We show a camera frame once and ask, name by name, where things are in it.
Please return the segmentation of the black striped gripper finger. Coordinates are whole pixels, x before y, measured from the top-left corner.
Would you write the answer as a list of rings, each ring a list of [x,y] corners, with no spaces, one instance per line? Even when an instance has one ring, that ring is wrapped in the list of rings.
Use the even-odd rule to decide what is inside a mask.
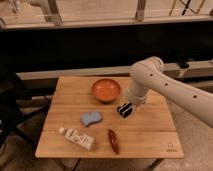
[[[122,114],[128,107],[129,103],[124,103],[122,106],[117,107],[117,112]]]
[[[123,117],[123,118],[126,118],[126,117],[128,117],[129,115],[131,115],[132,112],[133,112],[133,109],[132,109],[132,106],[130,106],[130,107],[127,108],[125,111],[123,111],[122,117]]]

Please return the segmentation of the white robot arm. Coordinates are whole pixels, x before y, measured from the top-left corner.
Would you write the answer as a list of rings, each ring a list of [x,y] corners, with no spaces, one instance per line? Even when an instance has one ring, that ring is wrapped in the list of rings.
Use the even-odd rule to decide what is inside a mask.
[[[213,94],[172,79],[163,73],[164,63],[159,57],[149,57],[131,66],[131,82],[125,101],[117,112],[126,118],[144,104],[150,89],[168,98],[185,111],[213,128]]]

